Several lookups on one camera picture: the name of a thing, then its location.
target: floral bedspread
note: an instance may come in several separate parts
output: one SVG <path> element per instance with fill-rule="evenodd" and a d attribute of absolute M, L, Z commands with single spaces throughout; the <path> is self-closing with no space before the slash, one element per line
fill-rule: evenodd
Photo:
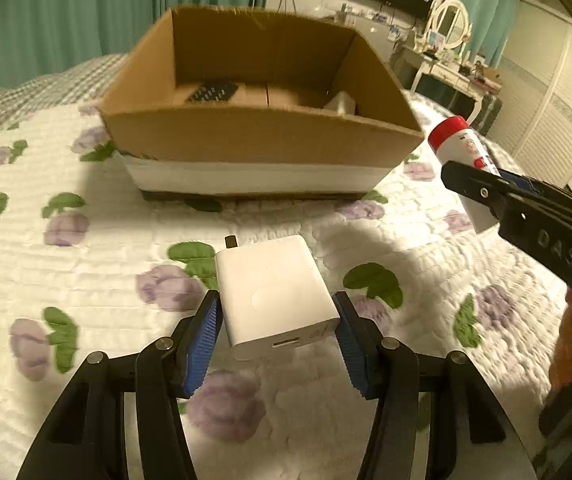
<path fill-rule="evenodd" d="M 426 132 L 444 117 L 409 98 Z M 347 290 L 384 334 L 417 352 L 464 349 L 535 452 L 563 283 L 496 229 L 475 235 L 438 172 L 424 143 L 352 203 L 148 203 L 92 104 L 9 124 L 0 131 L 0 480 L 15 478 L 88 353 L 141 350 L 217 286 L 212 259 L 229 234 L 240 244 L 301 234 L 329 290 Z M 137 479 L 131 400 L 128 466 Z M 201 479 L 352 479 L 375 404 L 351 387 L 333 338 L 236 362 L 224 331 L 205 383 L 178 410 Z"/>

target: white charger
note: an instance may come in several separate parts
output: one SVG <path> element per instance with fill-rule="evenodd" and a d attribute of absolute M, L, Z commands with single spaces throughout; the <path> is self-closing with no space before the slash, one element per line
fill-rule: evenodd
<path fill-rule="evenodd" d="M 301 236 L 227 248 L 215 262 L 236 359 L 303 346 L 335 332 L 337 308 Z"/>

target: blue gripper pad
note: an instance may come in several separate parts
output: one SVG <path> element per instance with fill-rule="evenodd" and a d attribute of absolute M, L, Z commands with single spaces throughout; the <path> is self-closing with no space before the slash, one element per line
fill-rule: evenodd
<path fill-rule="evenodd" d="M 339 312 L 339 324 L 335 329 L 335 337 L 352 386 L 365 399 L 376 399 L 381 392 L 383 378 L 379 370 L 377 345 L 371 333 L 368 332 L 367 323 L 371 321 L 357 315 L 345 292 L 333 294 L 333 301 Z"/>
<path fill-rule="evenodd" d="M 219 293 L 208 291 L 197 314 L 192 319 L 189 331 L 191 338 L 186 355 L 186 372 L 183 389 L 190 397 L 201 386 L 210 364 L 212 351 L 215 348 L 217 335 L 221 328 L 222 311 Z"/>

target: usb port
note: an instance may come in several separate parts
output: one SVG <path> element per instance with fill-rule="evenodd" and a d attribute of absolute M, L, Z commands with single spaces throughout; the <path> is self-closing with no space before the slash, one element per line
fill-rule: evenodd
<path fill-rule="evenodd" d="M 294 337 L 293 339 L 286 339 L 284 341 L 279 341 L 277 343 L 273 343 L 272 347 L 273 348 L 277 348 L 278 346 L 284 346 L 284 345 L 289 345 L 291 343 L 296 343 L 297 341 L 299 341 L 298 337 Z"/>

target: screw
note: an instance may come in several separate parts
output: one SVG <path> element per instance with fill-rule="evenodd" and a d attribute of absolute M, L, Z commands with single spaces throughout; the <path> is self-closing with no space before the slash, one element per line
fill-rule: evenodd
<path fill-rule="evenodd" d="M 399 341 L 394 337 L 384 337 L 381 339 L 381 346 L 387 350 L 397 350 L 399 348 Z"/>
<path fill-rule="evenodd" d="M 458 365 L 465 365 L 468 361 L 468 356 L 459 350 L 455 350 L 450 354 L 450 358 Z"/>
<path fill-rule="evenodd" d="M 97 363 L 101 363 L 103 358 L 104 358 L 104 352 L 96 351 L 88 354 L 86 361 L 89 364 L 96 365 Z"/>
<path fill-rule="evenodd" d="M 168 350 L 169 348 L 173 347 L 174 341 L 169 337 L 160 337 L 157 341 L 155 341 L 155 346 L 159 350 Z"/>

